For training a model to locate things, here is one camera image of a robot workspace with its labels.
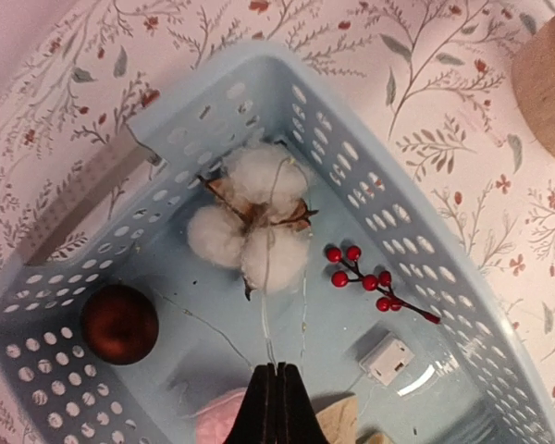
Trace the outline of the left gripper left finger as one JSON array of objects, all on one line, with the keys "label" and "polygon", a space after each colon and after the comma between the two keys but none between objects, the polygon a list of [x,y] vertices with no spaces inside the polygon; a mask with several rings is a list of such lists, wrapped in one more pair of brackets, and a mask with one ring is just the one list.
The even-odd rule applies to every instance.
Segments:
[{"label": "left gripper left finger", "polygon": [[228,444],[276,443],[276,411],[276,367],[273,364],[257,365],[228,434]]}]

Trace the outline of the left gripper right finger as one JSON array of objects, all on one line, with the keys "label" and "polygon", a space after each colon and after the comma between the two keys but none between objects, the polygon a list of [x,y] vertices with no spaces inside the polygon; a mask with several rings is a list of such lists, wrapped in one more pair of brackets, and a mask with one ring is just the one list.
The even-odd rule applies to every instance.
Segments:
[{"label": "left gripper right finger", "polygon": [[294,364],[277,367],[277,443],[328,443]]}]

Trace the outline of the wooden tree base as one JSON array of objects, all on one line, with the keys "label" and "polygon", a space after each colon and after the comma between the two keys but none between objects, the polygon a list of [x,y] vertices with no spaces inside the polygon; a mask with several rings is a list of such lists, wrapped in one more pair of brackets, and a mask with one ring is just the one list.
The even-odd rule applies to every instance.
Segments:
[{"label": "wooden tree base", "polygon": [[555,16],[512,61],[512,89],[526,124],[555,157]]}]

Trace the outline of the beige burlap bow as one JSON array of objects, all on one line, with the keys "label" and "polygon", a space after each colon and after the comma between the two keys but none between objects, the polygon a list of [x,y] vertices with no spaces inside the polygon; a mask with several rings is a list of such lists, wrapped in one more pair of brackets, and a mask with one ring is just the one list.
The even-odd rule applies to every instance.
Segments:
[{"label": "beige burlap bow", "polygon": [[315,415],[320,428],[330,444],[392,444],[383,432],[370,432],[361,437],[358,433],[359,407],[357,397],[350,395],[332,402]]}]

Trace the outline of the pink pompom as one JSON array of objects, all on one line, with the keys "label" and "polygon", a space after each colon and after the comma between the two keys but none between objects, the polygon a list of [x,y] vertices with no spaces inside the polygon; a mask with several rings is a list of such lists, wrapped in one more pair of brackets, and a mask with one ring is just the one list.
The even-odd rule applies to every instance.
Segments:
[{"label": "pink pompom", "polygon": [[223,444],[227,439],[246,394],[246,388],[233,389],[210,401],[197,413],[195,442]]}]

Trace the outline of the white battery box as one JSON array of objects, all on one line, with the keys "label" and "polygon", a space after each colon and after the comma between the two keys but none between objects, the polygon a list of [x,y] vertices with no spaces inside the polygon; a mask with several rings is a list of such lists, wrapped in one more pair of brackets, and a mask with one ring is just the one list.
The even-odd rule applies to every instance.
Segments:
[{"label": "white battery box", "polygon": [[414,351],[394,332],[376,328],[351,346],[361,376],[388,387],[415,358]]}]

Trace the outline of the red berry sprig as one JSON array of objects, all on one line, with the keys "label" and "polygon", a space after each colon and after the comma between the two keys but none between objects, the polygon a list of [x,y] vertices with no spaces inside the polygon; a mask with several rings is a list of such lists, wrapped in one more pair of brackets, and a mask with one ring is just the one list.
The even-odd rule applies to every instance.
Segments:
[{"label": "red berry sprig", "polygon": [[392,287],[392,275],[386,268],[381,269],[376,275],[363,273],[359,265],[362,254],[362,249],[354,244],[346,249],[337,246],[326,247],[325,257],[336,267],[330,275],[330,282],[335,288],[343,289],[350,284],[357,283],[365,291],[376,291],[380,294],[375,306],[381,313],[408,309],[432,324],[440,324],[441,319],[438,315],[406,302],[395,293]]}]

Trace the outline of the dark red bauble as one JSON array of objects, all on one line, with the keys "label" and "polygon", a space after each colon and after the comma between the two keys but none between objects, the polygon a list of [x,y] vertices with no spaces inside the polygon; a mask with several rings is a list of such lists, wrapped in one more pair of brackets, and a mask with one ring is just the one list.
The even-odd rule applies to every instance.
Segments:
[{"label": "dark red bauble", "polygon": [[122,284],[105,285],[83,305],[81,334],[89,349],[113,365],[136,364],[154,348],[159,319],[153,302]]}]

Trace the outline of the white cotton boll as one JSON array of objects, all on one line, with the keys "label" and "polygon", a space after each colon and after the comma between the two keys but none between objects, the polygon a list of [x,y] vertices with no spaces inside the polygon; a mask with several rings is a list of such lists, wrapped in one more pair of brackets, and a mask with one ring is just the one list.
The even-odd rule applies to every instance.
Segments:
[{"label": "white cotton boll", "polygon": [[229,153],[213,177],[197,178],[213,196],[187,227],[191,250],[236,271],[244,293],[295,285],[308,262],[311,219],[304,196],[314,174],[280,143],[248,143]]}]

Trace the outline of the light blue plastic basket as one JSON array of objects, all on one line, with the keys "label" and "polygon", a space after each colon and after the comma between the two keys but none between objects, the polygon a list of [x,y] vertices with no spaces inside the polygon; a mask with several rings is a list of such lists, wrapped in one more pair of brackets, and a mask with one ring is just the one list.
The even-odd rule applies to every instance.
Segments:
[{"label": "light blue plastic basket", "polygon": [[489,285],[287,49],[239,43],[83,167],[0,272],[0,373],[45,443],[555,443]]}]

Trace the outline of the floral table mat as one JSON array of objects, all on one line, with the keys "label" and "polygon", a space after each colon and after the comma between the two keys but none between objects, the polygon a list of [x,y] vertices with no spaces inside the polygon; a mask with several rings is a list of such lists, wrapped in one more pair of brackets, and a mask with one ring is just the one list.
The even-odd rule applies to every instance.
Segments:
[{"label": "floral table mat", "polygon": [[239,39],[324,74],[487,277],[555,408],[555,159],[512,95],[555,1],[0,1],[0,269],[108,132]]}]

